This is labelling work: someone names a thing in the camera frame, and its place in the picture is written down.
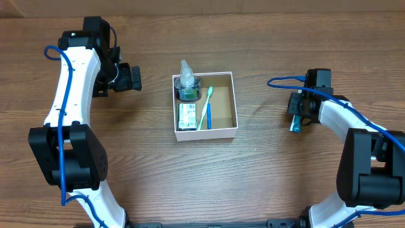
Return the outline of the white teal toothpaste tube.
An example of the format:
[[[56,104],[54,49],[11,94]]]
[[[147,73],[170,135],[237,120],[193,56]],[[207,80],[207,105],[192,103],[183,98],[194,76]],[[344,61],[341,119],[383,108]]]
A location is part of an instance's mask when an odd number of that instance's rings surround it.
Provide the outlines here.
[[[294,115],[289,130],[291,132],[301,133],[302,127],[301,120],[302,120],[301,116]]]

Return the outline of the purple foam soap pump bottle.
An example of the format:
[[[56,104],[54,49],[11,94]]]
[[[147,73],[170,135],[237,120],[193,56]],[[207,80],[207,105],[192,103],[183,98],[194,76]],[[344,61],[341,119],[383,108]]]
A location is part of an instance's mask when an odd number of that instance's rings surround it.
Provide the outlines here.
[[[201,80],[185,60],[181,61],[180,76],[175,79],[174,87],[180,101],[195,102],[201,98]]]

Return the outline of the green white soap bar box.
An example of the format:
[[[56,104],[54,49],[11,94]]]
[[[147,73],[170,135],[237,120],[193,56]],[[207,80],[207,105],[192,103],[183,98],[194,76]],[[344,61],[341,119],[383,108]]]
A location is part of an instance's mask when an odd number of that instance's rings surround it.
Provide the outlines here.
[[[195,103],[180,103],[178,105],[178,130],[188,131],[197,129]]]

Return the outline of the green toothbrush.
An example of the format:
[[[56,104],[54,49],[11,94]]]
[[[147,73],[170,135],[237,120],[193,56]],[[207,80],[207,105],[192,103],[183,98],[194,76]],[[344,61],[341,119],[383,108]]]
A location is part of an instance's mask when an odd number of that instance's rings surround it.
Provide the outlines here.
[[[214,91],[214,87],[213,86],[209,86],[208,87],[208,91],[207,91],[207,98],[206,98],[206,102],[202,108],[202,112],[201,112],[201,118],[199,121],[199,124],[197,126],[197,130],[201,130],[202,126],[203,126],[203,121],[204,121],[204,117],[206,115],[206,107],[207,107],[207,103],[209,102],[209,99],[211,98],[211,96],[213,95],[213,91]]]

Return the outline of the blue disposable razor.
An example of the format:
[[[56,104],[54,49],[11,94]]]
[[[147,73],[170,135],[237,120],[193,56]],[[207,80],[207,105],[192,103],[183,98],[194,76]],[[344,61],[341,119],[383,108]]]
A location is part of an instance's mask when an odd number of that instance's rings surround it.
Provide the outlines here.
[[[211,130],[211,105],[210,105],[210,103],[207,103],[206,117],[207,117],[207,128],[208,128],[208,130]]]

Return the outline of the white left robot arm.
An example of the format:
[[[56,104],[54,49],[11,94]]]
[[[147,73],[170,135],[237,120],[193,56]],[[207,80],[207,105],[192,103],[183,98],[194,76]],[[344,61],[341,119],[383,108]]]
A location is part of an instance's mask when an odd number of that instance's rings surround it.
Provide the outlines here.
[[[61,205],[76,200],[93,227],[130,227],[127,212],[107,183],[108,156],[90,127],[94,98],[142,89],[140,68],[121,61],[111,38],[114,28],[100,16],[86,16],[80,30],[63,32],[56,46],[61,63],[56,94],[42,127],[31,128],[28,143],[45,180],[61,191]]]

